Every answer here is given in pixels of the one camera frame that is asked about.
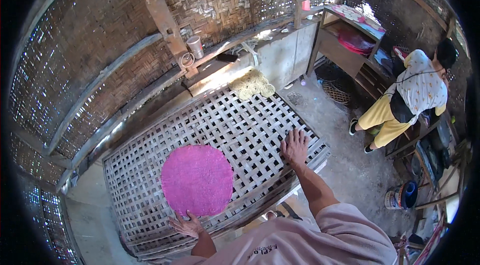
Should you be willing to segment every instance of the pink rice cracker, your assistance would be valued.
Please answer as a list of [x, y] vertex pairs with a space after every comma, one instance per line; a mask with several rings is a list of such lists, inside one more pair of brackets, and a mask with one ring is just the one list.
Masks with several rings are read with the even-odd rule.
[[187, 216], [221, 213], [232, 197], [233, 171], [225, 155], [210, 145], [175, 149], [162, 167], [162, 190], [170, 207]]

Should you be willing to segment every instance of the yellow pants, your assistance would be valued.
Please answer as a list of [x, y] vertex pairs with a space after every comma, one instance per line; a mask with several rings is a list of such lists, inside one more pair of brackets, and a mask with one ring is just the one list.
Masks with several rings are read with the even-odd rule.
[[384, 147], [410, 127], [409, 123], [400, 123], [393, 117], [387, 95], [377, 100], [375, 104], [360, 117], [358, 122], [362, 129], [369, 129], [372, 126], [382, 123], [384, 125], [374, 140], [375, 146], [378, 148]]

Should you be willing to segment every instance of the concrete floor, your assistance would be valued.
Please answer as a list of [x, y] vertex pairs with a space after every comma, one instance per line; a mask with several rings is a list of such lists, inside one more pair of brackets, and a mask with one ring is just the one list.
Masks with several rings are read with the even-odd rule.
[[[392, 161], [385, 159], [383, 150], [363, 153], [364, 145], [373, 139], [369, 134], [348, 134], [350, 119], [360, 116], [369, 105], [354, 113], [343, 113], [318, 86], [314, 74], [306, 82], [305, 86], [296, 82], [288, 90], [280, 90], [279, 94], [285, 99], [290, 98], [297, 113], [330, 146], [332, 155], [320, 172], [321, 177], [340, 202], [355, 205], [389, 236], [411, 230], [415, 220], [413, 211], [387, 210], [383, 204], [387, 189], [402, 183]], [[296, 199], [303, 204], [304, 210], [308, 210], [301, 190]], [[137, 263], [120, 244], [110, 201], [103, 168], [98, 165], [92, 165], [67, 195], [70, 224], [86, 265]], [[238, 235], [238, 231], [237, 234], [228, 234], [216, 239], [215, 243], [220, 249]]]

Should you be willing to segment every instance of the smartphone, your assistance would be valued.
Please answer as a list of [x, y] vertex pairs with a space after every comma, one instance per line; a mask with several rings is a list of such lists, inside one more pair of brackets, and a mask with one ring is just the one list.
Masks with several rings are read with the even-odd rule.
[[216, 59], [218, 59], [221, 62], [234, 63], [237, 60], [237, 58], [238, 58], [237, 55], [220, 53]]

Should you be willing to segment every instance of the white cloth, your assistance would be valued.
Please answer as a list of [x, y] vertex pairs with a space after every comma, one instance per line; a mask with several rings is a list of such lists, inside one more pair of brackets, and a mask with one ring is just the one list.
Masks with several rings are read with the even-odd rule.
[[[445, 105], [448, 90], [444, 81], [435, 72], [431, 60], [422, 50], [417, 49], [411, 52], [405, 58], [405, 67], [406, 70], [397, 77], [397, 82], [393, 83], [385, 93], [393, 94], [395, 88], [399, 91], [414, 115], [409, 121], [413, 125], [417, 122], [418, 115], [424, 110]], [[389, 100], [392, 99], [392, 95], [387, 96]]]
[[208, 259], [188, 256], [172, 265], [391, 265], [397, 257], [386, 233], [351, 204], [325, 207], [315, 221], [321, 232], [291, 219], [268, 220]]

